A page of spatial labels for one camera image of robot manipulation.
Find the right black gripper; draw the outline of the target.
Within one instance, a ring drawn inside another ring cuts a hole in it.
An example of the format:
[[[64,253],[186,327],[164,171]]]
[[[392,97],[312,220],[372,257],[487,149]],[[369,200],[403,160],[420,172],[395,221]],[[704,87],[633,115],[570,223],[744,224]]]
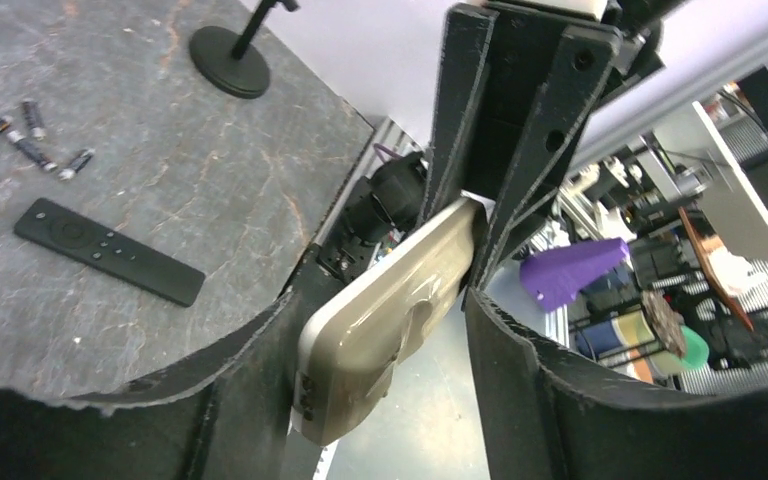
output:
[[[559,191],[547,182],[586,116],[634,73],[622,46],[654,55],[663,1],[483,1],[446,14],[419,221],[462,190],[496,199],[470,288],[546,223]]]

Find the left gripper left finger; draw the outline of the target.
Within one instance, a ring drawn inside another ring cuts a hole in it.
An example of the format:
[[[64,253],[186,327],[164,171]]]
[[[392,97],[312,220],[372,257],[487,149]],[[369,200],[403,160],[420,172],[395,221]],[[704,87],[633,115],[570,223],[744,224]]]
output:
[[[0,479],[276,479],[305,321],[298,291],[120,392],[60,405],[0,391]]]

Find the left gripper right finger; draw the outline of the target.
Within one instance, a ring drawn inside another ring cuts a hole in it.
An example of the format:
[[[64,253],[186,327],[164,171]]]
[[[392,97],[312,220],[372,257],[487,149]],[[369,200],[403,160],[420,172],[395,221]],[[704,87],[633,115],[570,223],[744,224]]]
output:
[[[650,385],[464,297],[494,479],[768,479],[768,388],[701,396]]]

